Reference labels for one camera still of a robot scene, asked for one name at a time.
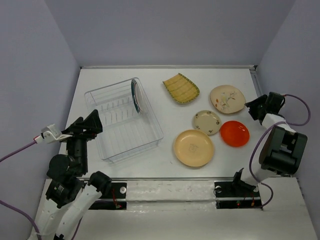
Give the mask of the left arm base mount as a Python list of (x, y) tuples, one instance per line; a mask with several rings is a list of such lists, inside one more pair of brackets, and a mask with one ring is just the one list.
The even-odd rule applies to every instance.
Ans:
[(112, 182), (108, 193), (103, 193), (102, 196), (96, 200), (89, 210), (106, 210), (106, 211), (120, 211), (127, 209), (127, 183), (124, 181)]

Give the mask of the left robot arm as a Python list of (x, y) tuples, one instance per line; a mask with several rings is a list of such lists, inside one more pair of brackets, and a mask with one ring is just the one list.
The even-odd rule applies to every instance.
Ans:
[(112, 179), (103, 172), (92, 173), (88, 182), (80, 179), (88, 172), (87, 143), (102, 132), (103, 125), (95, 109), (63, 131), (51, 124), (35, 138), (36, 143), (65, 143), (66, 153), (56, 154), (49, 162), (46, 175), (51, 182), (29, 239), (70, 240), (72, 231), (92, 204), (110, 194)]

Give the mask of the small beige flower plate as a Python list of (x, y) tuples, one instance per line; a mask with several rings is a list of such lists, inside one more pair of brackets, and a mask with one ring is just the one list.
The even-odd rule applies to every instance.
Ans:
[(192, 125), (196, 130), (211, 136), (219, 132), (222, 121), (213, 111), (201, 110), (194, 115)]

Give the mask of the green rimmed white plate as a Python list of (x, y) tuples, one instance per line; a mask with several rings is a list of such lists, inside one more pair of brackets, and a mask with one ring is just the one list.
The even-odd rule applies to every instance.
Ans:
[(134, 107), (138, 114), (143, 112), (143, 94), (140, 88), (140, 84), (136, 79), (131, 80), (131, 95)]

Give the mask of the beige floral square plate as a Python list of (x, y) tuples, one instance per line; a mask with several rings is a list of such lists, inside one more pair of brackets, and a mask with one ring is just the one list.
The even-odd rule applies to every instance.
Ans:
[(220, 85), (210, 92), (210, 101), (223, 114), (233, 114), (245, 107), (244, 94), (233, 85)]

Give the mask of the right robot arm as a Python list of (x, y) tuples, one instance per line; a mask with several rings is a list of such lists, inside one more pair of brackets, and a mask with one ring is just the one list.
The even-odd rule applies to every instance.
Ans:
[[(289, 123), (280, 114), (286, 97), (301, 101), (307, 109), (307, 119), (303, 123)], [(309, 123), (311, 110), (308, 104), (292, 94), (270, 92), (245, 103), (253, 120), (259, 121), (266, 131), (258, 140), (250, 156), (247, 168), (234, 174), (230, 190), (235, 196), (254, 191), (264, 180), (274, 176), (294, 175), (300, 166), (308, 137), (292, 127), (302, 127)]]

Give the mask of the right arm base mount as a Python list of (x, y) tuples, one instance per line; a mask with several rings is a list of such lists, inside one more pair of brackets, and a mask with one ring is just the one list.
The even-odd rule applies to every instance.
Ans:
[(232, 181), (215, 181), (213, 194), (217, 209), (254, 209), (262, 206), (259, 191), (236, 187)]

